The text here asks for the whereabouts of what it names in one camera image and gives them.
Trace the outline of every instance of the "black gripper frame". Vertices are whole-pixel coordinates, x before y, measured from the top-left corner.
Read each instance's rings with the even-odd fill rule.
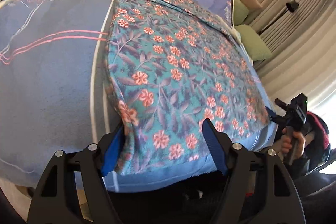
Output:
[[[288,170],[278,155],[257,153],[244,146],[233,148],[228,135],[218,132],[211,121],[209,126],[220,143],[228,168],[228,179],[220,205],[211,224],[305,224],[300,198]],[[241,212],[246,198],[249,172],[256,171],[253,200],[248,204],[252,214],[245,219]]]
[[[280,158],[268,153],[240,150],[232,147],[226,134],[217,132],[209,119],[205,120],[225,154],[229,170],[228,182],[211,224],[305,224],[300,199],[287,169]],[[115,133],[106,134],[98,148],[61,156],[53,155],[45,168],[31,202],[28,224],[92,223],[82,217],[75,182],[80,171],[83,186],[95,224],[122,224],[108,196],[101,176],[104,154]],[[254,201],[249,205],[252,215],[241,219],[249,171],[257,171]]]

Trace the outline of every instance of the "floral blanket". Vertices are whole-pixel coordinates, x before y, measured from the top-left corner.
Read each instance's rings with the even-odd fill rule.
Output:
[[[268,124],[236,43],[193,0],[116,0],[108,96],[125,126],[117,171],[134,174],[209,154],[202,122],[234,141]]]

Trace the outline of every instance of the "sleeve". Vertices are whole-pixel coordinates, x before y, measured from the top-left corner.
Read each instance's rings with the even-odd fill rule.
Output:
[[[288,164],[284,164],[287,168],[292,180],[297,179],[300,176],[305,176],[309,171],[309,163],[310,159],[307,158],[305,154],[303,154],[300,158],[293,161],[292,166]]]

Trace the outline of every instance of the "white curtain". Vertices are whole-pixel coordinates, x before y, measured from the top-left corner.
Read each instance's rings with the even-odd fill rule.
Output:
[[[292,0],[259,0],[263,8],[251,13],[244,21],[256,32],[266,27],[273,19],[286,9],[286,2]],[[294,13],[287,11],[260,37],[272,52],[272,57],[263,62],[256,62],[258,71],[267,66],[274,58],[300,37],[321,15],[332,0],[295,0],[299,8]]]
[[[258,71],[271,100],[289,102],[303,92],[308,108],[327,123],[336,146],[336,0],[312,26]]]

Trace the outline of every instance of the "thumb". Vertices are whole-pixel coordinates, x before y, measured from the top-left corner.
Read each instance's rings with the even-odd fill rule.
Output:
[[[293,137],[298,140],[298,146],[297,146],[297,157],[301,157],[303,155],[303,152],[305,150],[305,143],[306,143],[306,138],[303,136],[301,132],[294,131],[293,132]]]

